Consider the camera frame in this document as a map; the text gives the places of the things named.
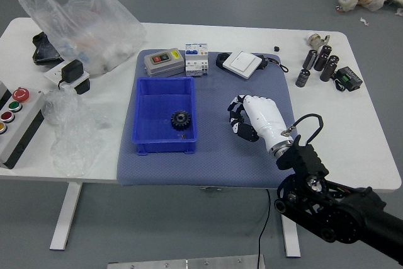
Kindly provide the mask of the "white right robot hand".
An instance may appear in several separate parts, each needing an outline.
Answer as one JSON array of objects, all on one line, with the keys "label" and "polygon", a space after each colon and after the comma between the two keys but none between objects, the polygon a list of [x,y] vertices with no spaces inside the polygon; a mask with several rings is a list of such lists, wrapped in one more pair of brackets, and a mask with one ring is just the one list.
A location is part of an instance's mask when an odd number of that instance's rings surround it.
[{"label": "white right robot hand", "polygon": [[293,139],[273,100],[238,95],[227,110],[233,132],[249,142],[263,138],[271,156],[278,159],[292,146]]}]

